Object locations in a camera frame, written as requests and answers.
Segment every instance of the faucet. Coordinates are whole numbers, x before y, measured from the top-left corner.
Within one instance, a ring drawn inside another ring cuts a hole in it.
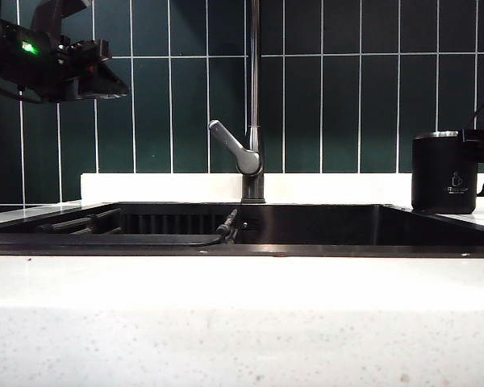
[[[246,148],[218,120],[208,124],[210,133],[236,158],[242,173],[242,202],[265,203],[264,199],[264,146],[260,129],[260,62],[261,17],[260,0],[251,0],[251,104],[249,126],[246,131]]]

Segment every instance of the metal pipe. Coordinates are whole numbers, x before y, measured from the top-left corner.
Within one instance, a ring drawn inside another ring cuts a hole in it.
[[[265,203],[264,199],[264,144],[260,129],[260,66],[261,66],[261,8],[260,0],[251,0],[250,30],[250,117],[246,146],[260,155],[260,170],[242,178],[242,202]]]
[[[251,0],[251,120],[250,127],[260,126],[261,15],[260,0]]]

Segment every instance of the faucet handle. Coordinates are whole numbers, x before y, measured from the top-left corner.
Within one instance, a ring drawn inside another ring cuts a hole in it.
[[[254,175],[260,171],[260,155],[244,148],[220,121],[216,119],[211,121],[208,124],[208,129],[220,143],[233,153],[236,158],[236,165],[242,174]]]

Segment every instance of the grout line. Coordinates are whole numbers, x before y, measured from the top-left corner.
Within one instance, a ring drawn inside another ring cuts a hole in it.
[[[26,203],[25,206],[57,206],[60,203]],[[23,206],[22,203],[0,203],[0,206]]]
[[[19,0],[16,0],[16,23],[19,24]],[[25,208],[25,144],[23,143],[23,102],[19,103],[19,132],[21,137],[20,149],[22,154],[22,201],[23,208]]]
[[[169,35],[169,130],[170,130],[170,173],[174,173],[174,133],[173,133],[173,112],[172,112],[172,56],[170,36],[170,0],[167,0],[167,34]]]
[[[474,89],[474,111],[477,111],[477,107],[478,107],[478,0],[475,1],[475,89]],[[477,117],[474,118],[474,129],[477,129]]]
[[[401,56],[427,56],[427,55],[484,55],[484,52],[400,52]],[[302,58],[302,57],[319,57],[319,56],[397,56],[397,52],[344,52],[344,53],[326,53],[326,54],[264,54],[262,58]],[[235,59],[247,58],[245,55],[209,55],[210,59]],[[113,59],[206,59],[206,55],[188,55],[188,56],[113,56]]]
[[[95,40],[95,1],[91,3],[91,31],[92,39]],[[94,99],[94,129],[95,129],[95,173],[98,173],[98,102]]]
[[[283,109],[283,117],[282,117],[282,173],[285,173],[285,166],[286,166],[286,163],[285,163],[285,133],[286,133],[286,120],[285,120],[285,114],[286,114],[286,109],[285,109],[285,102],[286,102],[286,96],[285,96],[285,87],[286,87],[286,83],[285,83],[285,68],[286,68],[286,63],[285,63],[285,58],[286,58],[286,55],[285,55],[285,0],[283,0],[283,16],[282,16],[282,21],[283,21],[283,41],[282,41],[282,45],[283,45],[283,55],[282,55],[282,61],[283,61],[283,79],[282,79],[282,87],[283,87],[283,99],[282,99],[282,109]]]
[[[244,0],[244,133],[248,132],[248,2]]]
[[[208,0],[205,0],[206,16],[207,16],[207,144],[208,144],[208,173],[211,173],[211,134],[208,130],[208,123],[211,119],[210,108],[210,22],[208,16],[210,13],[210,7],[208,6]]]
[[[359,56],[358,56],[358,137],[357,137],[357,173],[361,172],[362,145],[362,0],[359,1]]]
[[[323,173],[323,111],[324,111],[324,68],[323,68],[323,54],[324,54],[324,0],[321,0],[321,95],[319,104],[319,173]]]
[[[63,168],[61,165],[61,105],[56,105],[57,112],[57,162],[59,164],[59,203],[63,202]]]
[[[113,59],[227,59],[227,58],[244,58],[244,55],[156,55],[156,56],[113,56]]]
[[[400,170],[400,88],[402,76],[402,0],[398,0],[398,70],[397,70],[397,103],[396,103],[396,173]]]
[[[132,38],[132,0],[129,0],[129,38],[131,52],[131,122],[132,122],[132,172],[136,173],[136,116],[135,116],[135,61]]]
[[[440,34],[440,0],[437,0],[437,27],[436,27],[436,131],[439,131],[439,34]]]

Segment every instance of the speckled countertop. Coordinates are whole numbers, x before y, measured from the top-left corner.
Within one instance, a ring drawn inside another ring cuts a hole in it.
[[[484,387],[484,260],[0,257],[0,385]]]

